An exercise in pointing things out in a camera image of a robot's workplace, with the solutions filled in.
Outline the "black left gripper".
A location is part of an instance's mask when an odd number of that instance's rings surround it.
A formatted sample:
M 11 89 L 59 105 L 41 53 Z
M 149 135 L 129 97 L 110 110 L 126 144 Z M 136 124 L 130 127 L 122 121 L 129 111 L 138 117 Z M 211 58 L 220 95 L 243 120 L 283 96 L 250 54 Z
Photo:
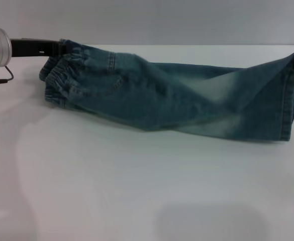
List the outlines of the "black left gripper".
M 11 39 L 12 57 L 58 57 L 69 54 L 72 46 L 68 40 Z

